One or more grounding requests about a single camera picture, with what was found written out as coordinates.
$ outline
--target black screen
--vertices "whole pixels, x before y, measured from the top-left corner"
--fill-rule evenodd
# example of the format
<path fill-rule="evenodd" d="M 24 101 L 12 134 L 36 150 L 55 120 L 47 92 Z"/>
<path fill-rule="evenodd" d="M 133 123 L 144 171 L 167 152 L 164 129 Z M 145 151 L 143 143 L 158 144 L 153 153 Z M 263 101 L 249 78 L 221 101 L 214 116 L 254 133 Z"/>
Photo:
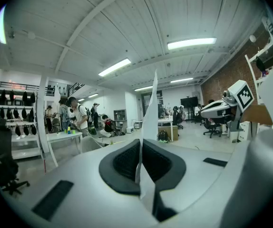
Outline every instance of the black screen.
<path fill-rule="evenodd" d="M 183 105 L 184 108 L 196 107 L 198 105 L 198 97 L 195 96 L 195 97 L 181 99 L 181 105 Z"/>

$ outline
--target desk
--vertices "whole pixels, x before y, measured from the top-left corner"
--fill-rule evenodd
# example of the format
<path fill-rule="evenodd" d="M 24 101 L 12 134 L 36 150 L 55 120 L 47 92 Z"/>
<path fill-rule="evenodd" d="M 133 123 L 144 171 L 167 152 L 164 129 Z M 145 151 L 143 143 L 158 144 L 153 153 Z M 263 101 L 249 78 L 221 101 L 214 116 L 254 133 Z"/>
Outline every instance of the desk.
<path fill-rule="evenodd" d="M 164 118 L 164 119 L 158 119 L 158 120 L 157 120 L 157 123 L 158 123 L 158 124 L 170 123 L 171 142 L 173 142 L 173 141 L 174 141 L 173 116 L 169 116 L 168 118 Z"/>
<path fill-rule="evenodd" d="M 47 142 L 48 142 L 49 150 L 51 152 L 52 159 L 53 159 L 56 167 L 58 167 L 58 164 L 57 164 L 57 161 L 55 159 L 51 143 L 62 141 L 62 140 L 65 140 L 65 139 L 75 138 L 75 143 L 76 143 L 76 147 L 78 149 L 78 152 L 80 152 L 80 150 L 81 150 L 80 143 L 78 142 L 78 138 L 80 139 L 80 141 L 82 139 L 82 133 L 81 132 L 77 132 L 76 131 L 75 134 L 67 134 L 65 132 L 61 132 L 61 133 L 49 133 L 49 134 L 46 134 L 46 136 L 47 136 Z"/>

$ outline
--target brick wall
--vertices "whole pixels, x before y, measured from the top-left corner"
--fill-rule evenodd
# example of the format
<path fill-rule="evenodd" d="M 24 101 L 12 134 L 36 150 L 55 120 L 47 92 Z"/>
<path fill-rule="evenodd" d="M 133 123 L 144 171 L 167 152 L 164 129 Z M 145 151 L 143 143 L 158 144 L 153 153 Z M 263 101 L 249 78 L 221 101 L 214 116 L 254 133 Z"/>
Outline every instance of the brick wall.
<path fill-rule="evenodd" d="M 265 30 L 264 26 L 261 25 L 254 35 L 257 38 L 255 44 L 248 40 L 240 51 L 222 69 L 201 85 L 205 105 L 210 99 L 215 101 L 220 100 L 223 91 L 227 90 L 239 79 L 248 83 L 255 97 L 253 104 L 257 104 L 255 84 L 249 65 L 246 62 L 245 55 L 251 58 L 258 52 L 258 47 L 259 49 L 262 49 L 268 42 L 269 33 Z M 255 77 L 259 78 L 261 72 L 256 67 L 255 63 L 252 64 Z"/>

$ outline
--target box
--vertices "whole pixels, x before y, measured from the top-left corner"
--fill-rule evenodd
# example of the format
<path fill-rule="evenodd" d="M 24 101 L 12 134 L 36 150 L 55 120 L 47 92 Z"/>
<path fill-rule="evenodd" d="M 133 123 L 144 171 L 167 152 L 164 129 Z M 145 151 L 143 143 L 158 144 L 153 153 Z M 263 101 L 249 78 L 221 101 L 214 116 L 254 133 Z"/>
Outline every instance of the box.
<path fill-rule="evenodd" d="M 158 132 L 161 132 L 162 130 L 165 130 L 168 134 L 169 139 L 171 139 L 170 126 L 158 127 Z M 178 126 L 173 126 L 173 135 L 174 141 L 178 140 Z"/>

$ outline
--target ceiling light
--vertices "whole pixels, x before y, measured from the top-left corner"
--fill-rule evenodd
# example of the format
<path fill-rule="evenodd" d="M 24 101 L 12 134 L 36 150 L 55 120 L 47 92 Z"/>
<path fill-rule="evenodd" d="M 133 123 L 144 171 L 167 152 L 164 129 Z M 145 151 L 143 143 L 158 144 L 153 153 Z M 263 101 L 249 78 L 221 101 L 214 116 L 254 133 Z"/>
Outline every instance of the ceiling light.
<path fill-rule="evenodd" d="M 186 81 L 186 80 L 192 80 L 194 78 L 184 78 L 184 79 L 178 79 L 178 80 L 174 80 L 174 81 L 170 81 L 171 83 L 177 83 L 177 82 L 181 82 L 181 81 Z"/>
<path fill-rule="evenodd" d="M 4 9 L 5 9 L 5 6 L 0 10 L 0 42 L 2 44 L 6 44 L 7 43 L 7 41 L 5 39 L 4 24 L 3 24 Z"/>
<path fill-rule="evenodd" d="M 140 89 L 135 89 L 135 91 L 140 91 L 140 90 L 143 90 L 143 89 L 150 89 L 152 88 L 152 86 L 148 86 L 148 87 L 144 87 L 144 88 L 140 88 Z"/>
<path fill-rule="evenodd" d="M 94 94 L 94 95 L 90 95 L 90 96 L 88 96 L 88 98 L 92 98 L 92 97 L 95 97 L 95 96 L 97 96 L 98 94 Z"/>
<path fill-rule="evenodd" d="M 207 44 L 214 44 L 216 43 L 217 38 L 198 38 L 198 39 L 190 39 L 190 40 L 181 40 L 177 42 L 168 43 L 168 50 L 182 48 L 182 47 L 189 47 L 195 45 L 207 45 Z"/>
<path fill-rule="evenodd" d="M 105 76 L 105 75 L 107 75 L 107 74 L 113 72 L 114 70 L 117 70 L 117 69 L 119 69 L 120 67 L 123 67 L 123 66 L 125 66 L 125 65 L 127 65 L 127 64 L 129 64 L 129 63 L 131 63 L 131 62 L 129 61 L 128 58 L 126 58 L 126 59 L 124 59 L 123 61 L 120 61 L 119 63 L 114 64 L 114 65 L 111 66 L 110 68 L 107 68 L 105 71 L 101 72 L 101 73 L 98 74 L 98 75 L 100 75 L 100 76 Z"/>

